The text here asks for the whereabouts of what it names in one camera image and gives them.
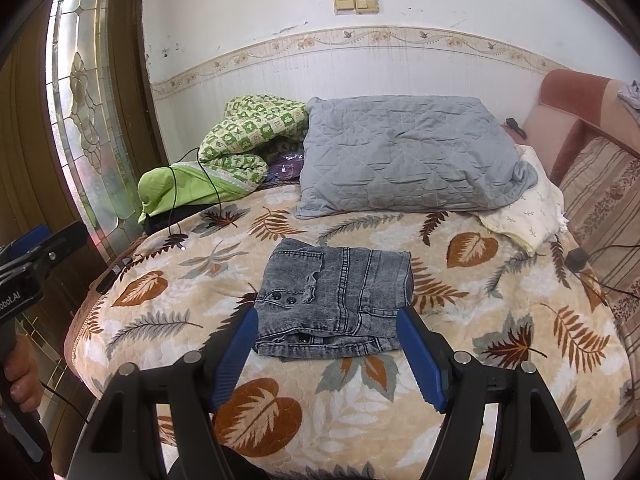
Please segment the person's hand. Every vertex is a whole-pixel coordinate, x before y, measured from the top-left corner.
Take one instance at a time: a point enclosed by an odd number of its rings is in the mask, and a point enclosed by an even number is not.
[[[38,365],[33,358],[33,347],[25,335],[16,335],[14,351],[4,364],[4,376],[12,384],[12,399],[25,412],[34,412],[42,402],[44,387],[38,378]]]

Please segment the floral wallpaper border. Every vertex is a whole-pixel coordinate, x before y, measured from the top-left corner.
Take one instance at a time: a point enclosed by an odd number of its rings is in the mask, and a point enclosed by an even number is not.
[[[517,46],[452,30],[417,27],[330,28],[263,41],[223,54],[167,81],[152,84],[152,90],[156,99],[162,99],[213,77],[265,60],[340,48],[446,50],[468,56],[497,59],[541,74],[556,68],[565,68],[555,61]]]

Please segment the bed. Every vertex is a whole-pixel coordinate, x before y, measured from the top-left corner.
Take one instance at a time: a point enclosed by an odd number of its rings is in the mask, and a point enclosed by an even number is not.
[[[271,251],[294,237],[410,251],[413,304],[429,329],[488,364],[532,360],[577,446],[628,404],[629,361],[614,316],[562,264],[577,247],[571,234],[529,256],[466,213],[299,220],[299,200],[299,186],[255,192],[144,240],[111,290],[76,315],[66,340],[72,369],[100,397],[125,362],[159,367],[200,348],[255,299]],[[177,457],[171,417],[166,407],[158,413],[170,464]],[[487,408],[472,478],[486,472],[496,414]],[[410,480],[419,478],[441,421],[402,351],[301,362],[252,352],[214,430],[276,478]]]

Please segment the folded denim jeans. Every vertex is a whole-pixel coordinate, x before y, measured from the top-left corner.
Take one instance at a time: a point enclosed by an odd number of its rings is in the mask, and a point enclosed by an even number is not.
[[[333,359],[398,349],[396,315],[413,291],[411,253],[314,247],[285,238],[264,269],[254,350]]]

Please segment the gray quilted blanket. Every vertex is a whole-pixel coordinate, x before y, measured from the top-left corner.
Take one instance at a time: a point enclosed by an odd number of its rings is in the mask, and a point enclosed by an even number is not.
[[[298,218],[371,209],[495,209],[538,181],[473,97],[315,97],[306,108]]]

